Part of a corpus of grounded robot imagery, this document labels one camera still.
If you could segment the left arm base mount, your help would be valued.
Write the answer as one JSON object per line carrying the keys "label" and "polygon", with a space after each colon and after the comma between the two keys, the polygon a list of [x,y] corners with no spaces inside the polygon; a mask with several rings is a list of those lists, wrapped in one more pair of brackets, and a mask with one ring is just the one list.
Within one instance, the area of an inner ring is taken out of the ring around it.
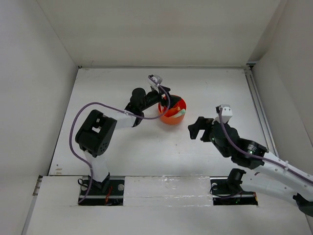
{"label": "left arm base mount", "polygon": [[123,206],[125,177],[111,177],[109,185],[106,186],[104,192],[92,185],[86,197],[89,180],[86,177],[79,178],[78,184],[80,186],[79,206]]}

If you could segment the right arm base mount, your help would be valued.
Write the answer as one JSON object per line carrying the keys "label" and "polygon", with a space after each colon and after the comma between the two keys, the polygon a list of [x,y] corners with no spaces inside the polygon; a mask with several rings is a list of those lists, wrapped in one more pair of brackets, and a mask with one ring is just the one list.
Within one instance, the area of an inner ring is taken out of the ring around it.
{"label": "right arm base mount", "polygon": [[210,177],[210,190],[214,206],[258,205],[255,192],[241,187],[244,170],[233,168],[227,177]]}

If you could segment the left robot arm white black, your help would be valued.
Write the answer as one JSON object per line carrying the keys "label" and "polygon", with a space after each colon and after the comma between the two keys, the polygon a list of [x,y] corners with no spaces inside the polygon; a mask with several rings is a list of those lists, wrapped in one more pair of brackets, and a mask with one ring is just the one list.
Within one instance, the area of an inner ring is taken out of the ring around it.
{"label": "left robot arm white black", "polygon": [[160,108],[157,119],[170,116],[181,101],[180,96],[170,94],[170,88],[161,85],[152,87],[150,92],[135,88],[125,109],[109,108],[117,112],[115,117],[93,109],[76,134],[71,128],[68,141],[70,150],[89,168],[88,180],[83,183],[87,191],[95,190],[98,194],[104,194],[109,189],[110,172],[103,154],[109,147],[114,131],[137,127],[143,120],[147,120],[144,111],[154,105]]}

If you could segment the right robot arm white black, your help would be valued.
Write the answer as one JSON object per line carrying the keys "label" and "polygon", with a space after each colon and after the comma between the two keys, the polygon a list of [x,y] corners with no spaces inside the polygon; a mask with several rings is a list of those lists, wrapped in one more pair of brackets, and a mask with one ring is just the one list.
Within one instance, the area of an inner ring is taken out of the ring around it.
{"label": "right robot arm white black", "polygon": [[200,130],[202,142],[213,144],[224,158],[237,165],[222,182],[212,182],[210,193],[217,199],[261,192],[291,203],[305,215],[313,215],[311,175],[279,159],[263,145],[241,138],[221,117],[198,117],[188,126],[190,138],[196,139]]}

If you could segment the pale green white highlighter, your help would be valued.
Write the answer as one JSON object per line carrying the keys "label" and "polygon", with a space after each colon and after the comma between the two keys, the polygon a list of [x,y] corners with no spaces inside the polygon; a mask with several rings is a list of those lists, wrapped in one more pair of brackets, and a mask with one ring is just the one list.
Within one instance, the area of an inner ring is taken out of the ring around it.
{"label": "pale green white highlighter", "polygon": [[185,109],[181,109],[181,110],[176,114],[176,117],[180,117],[180,116],[184,115],[185,112],[186,112]]}

